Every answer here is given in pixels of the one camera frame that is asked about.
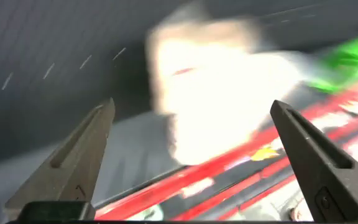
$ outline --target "white blurred object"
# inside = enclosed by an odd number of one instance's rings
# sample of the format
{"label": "white blurred object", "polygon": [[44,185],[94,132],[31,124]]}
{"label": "white blurred object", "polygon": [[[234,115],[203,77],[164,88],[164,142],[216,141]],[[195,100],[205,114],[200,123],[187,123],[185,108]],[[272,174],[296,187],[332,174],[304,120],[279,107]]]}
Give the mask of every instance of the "white blurred object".
{"label": "white blurred object", "polygon": [[157,26],[147,41],[154,110],[173,114],[171,152],[187,165],[248,141],[273,100],[305,79],[294,63],[299,54],[255,54],[260,32],[250,19],[208,21],[198,12],[181,22],[171,16],[175,22]]}

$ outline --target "green object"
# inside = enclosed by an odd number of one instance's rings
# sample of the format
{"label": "green object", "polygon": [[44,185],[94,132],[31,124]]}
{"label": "green object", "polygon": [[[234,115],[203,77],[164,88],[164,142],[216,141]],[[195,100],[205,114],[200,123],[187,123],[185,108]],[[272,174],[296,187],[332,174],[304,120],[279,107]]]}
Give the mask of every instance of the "green object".
{"label": "green object", "polygon": [[358,82],[358,39],[338,47],[323,60],[335,72],[310,81],[310,86],[326,93],[339,93]]}

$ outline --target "white streak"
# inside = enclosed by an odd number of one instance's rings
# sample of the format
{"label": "white streak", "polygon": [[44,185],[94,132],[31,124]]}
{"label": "white streak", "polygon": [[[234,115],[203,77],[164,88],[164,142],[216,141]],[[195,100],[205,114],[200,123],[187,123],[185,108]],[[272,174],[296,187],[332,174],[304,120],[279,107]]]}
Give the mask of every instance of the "white streak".
{"label": "white streak", "polygon": [[8,84],[9,81],[11,80],[12,76],[13,76],[13,72],[11,72],[11,73],[9,74],[9,76],[6,78],[6,80],[5,80],[5,82],[4,82],[4,85],[2,86],[1,90],[5,90],[7,84]]}
{"label": "white streak", "polygon": [[55,66],[55,63],[53,63],[53,64],[51,64],[51,66],[49,66],[49,68],[48,68],[47,72],[45,73],[43,79],[47,78],[47,76],[49,75],[50,71],[54,68],[54,66]]}
{"label": "white streak", "polygon": [[125,51],[126,47],[124,47],[112,60],[115,60],[120,54],[122,54]]}
{"label": "white streak", "polygon": [[86,59],[85,59],[85,61],[82,63],[82,65],[81,65],[81,67],[80,67],[80,69],[82,69],[83,67],[84,67],[84,65],[91,59],[91,57],[92,57],[92,55],[89,55]]}

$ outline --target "gray surface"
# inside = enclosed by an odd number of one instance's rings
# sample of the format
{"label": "gray surface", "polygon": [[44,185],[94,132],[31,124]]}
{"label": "gray surface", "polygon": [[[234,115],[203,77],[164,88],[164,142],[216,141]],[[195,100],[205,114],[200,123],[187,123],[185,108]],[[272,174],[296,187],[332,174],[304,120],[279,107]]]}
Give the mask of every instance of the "gray surface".
{"label": "gray surface", "polygon": [[[93,196],[94,205],[178,167],[168,154],[164,135],[164,118],[152,113],[113,124]],[[0,163],[0,218],[5,201],[56,146]]]}

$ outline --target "yellow object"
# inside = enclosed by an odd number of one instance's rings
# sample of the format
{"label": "yellow object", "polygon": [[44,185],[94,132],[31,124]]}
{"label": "yellow object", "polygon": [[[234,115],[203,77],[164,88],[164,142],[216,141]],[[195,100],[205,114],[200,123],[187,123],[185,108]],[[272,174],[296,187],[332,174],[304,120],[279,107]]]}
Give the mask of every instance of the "yellow object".
{"label": "yellow object", "polygon": [[273,157],[279,156],[279,153],[274,151],[270,146],[263,147],[259,149],[253,156],[251,156],[252,161],[262,161],[264,159],[270,159]]}

